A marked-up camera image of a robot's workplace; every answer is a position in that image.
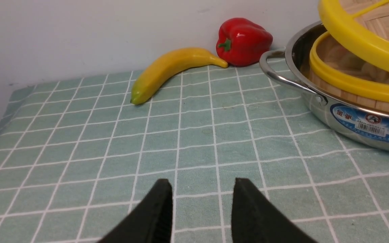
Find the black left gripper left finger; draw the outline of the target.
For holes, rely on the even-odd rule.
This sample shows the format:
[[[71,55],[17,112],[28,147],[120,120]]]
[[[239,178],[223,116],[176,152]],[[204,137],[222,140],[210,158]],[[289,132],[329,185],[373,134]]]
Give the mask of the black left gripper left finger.
[[[173,192],[167,179],[158,179],[142,201],[99,243],[170,243]]]

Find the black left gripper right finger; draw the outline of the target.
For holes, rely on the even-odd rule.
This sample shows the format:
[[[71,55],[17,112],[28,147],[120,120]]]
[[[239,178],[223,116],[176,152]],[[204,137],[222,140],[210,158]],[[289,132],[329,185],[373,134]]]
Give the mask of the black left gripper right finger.
[[[315,243],[267,200],[248,178],[236,178],[231,234],[234,243]]]

